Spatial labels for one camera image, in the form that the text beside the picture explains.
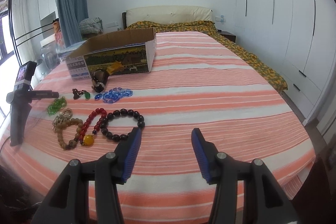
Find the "pile of clothes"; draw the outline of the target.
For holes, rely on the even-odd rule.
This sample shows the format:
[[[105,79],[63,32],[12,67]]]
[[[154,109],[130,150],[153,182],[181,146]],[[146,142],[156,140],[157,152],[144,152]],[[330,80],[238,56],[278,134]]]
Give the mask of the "pile of clothes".
[[[79,22],[81,34],[99,34],[103,32],[102,20],[99,17],[86,18]]]

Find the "white wardrobe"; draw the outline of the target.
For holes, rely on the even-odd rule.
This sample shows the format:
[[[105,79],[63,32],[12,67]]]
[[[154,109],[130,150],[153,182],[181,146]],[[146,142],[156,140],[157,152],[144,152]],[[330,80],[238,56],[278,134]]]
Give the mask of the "white wardrobe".
[[[334,0],[236,0],[238,44],[281,74],[287,96],[314,119],[333,80]]]

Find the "dark wooden nightstand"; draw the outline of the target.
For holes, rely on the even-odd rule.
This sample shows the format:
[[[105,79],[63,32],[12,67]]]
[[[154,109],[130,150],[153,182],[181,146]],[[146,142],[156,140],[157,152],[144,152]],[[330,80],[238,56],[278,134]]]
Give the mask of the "dark wooden nightstand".
[[[229,39],[230,41],[232,42],[236,42],[236,36],[230,32],[226,32],[226,31],[223,31],[223,30],[218,30],[218,33],[221,35],[221,36],[224,36],[225,38]]]

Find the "pink striped bed sheet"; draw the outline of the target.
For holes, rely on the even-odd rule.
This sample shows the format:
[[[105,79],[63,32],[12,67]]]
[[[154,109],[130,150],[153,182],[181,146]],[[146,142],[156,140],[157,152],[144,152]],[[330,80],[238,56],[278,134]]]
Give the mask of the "pink striped bed sheet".
[[[201,32],[156,35],[149,73],[114,75],[107,87],[132,96],[108,104],[73,99],[91,80],[71,78],[65,60],[37,89],[64,96],[75,118],[97,108],[125,108],[145,119],[133,173],[118,187],[126,223],[202,223],[209,219],[215,187],[206,183],[191,144],[199,128],[206,140],[236,160],[259,158],[293,198],[315,160],[312,142],[281,95],[248,63]]]

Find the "open cardboard box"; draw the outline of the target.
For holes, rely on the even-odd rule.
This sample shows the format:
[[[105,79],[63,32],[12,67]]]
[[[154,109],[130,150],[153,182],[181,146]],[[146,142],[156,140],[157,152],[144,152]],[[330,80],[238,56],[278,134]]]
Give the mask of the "open cardboard box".
[[[91,78],[98,70],[110,75],[149,73],[156,48],[154,28],[126,29],[89,38],[65,62],[72,79]]]

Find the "silver chain watch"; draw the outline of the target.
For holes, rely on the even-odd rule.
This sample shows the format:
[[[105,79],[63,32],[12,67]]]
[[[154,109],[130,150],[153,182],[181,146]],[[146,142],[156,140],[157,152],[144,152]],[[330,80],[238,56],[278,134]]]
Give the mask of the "silver chain watch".
[[[59,124],[70,120],[73,116],[73,112],[70,108],[66,108],[60,114],[58,114],[52,122],[52,129],[56,131]]]

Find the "cream pillow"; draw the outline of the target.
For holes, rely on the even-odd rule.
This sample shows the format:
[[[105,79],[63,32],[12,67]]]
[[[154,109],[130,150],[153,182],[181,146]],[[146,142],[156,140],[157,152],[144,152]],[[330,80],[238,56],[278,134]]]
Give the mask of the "cream pillow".
[[[188,5],[157,5],[132,8],[126,11],[126,26],[140,21],[158,24],[175,24],[180,22],[212,21],[210,8]]]

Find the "folded blue striped blanket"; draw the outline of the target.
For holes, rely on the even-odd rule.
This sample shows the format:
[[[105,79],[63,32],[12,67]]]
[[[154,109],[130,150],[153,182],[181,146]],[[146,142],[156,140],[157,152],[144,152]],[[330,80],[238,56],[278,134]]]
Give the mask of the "folded blue striped blanket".
[[[80,46],[82,46],[82,44],[84,44],[85,41],[81,41],[81,42],[77,42],[63,50],[60,50],[58,52],[58,58],[59,59],[63,59],[66,58],[68,55],[70,55],[73,51],[77,50]]]

